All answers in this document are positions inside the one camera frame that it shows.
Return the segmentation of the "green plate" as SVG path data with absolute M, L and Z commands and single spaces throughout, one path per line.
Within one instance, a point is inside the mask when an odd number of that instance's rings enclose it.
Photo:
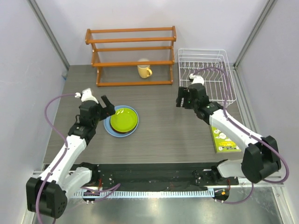
M 137 126 L 138 117 L 136 112 L 130 108 L 120 108 L 110 118 L 110 126 L 117 131 L 129 131 Z

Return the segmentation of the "brown yellow plate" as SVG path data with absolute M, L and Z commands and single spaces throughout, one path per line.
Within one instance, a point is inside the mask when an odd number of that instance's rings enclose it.
M 118 134 L 129 134 L 129 133 L 132 133 L 133 131 L 135 131 L 135 129 L 136 129 L 136 127 L 133 128 L 132 130 L 121 132 L 121 131 L 117 131 L 116 129 L 111 127 L 111 130 L 114 131 L 115 133 L 118 133 Z

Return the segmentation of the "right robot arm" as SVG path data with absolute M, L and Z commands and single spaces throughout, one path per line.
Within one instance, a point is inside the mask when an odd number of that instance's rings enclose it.
M 211 172 L 216 184 L 224 183 L 228 177 L 246 177 L 259 183 L 281 169 L 276 140 L 263 137 L 231 117 L 225 108 L 209 100 L 203 84 L 179 87 L 177 107 L 194 110 L 197 118 L 226 134 L 243 152 L 241 160 L 224 160 Z

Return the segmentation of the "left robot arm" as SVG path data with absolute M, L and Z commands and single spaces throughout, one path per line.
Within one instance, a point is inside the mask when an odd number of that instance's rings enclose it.
M 95 186 L 100 179 L 96 165 L 90 163 L 82 163 L 72 174 L 69 171 L 96 134 L 98 123 L 115 114 L 114 105 L 103 95 L 103 107 L 89 89 L 74 97 L 81 100 L 79 114 L 67 137 L 63 137 L 62 148 L 38 178 L 31 177 L 26 183 L 27 207 L 36 213 L 39 222 L 42 215 L 60 218 L 79 188 L 85 184 Z

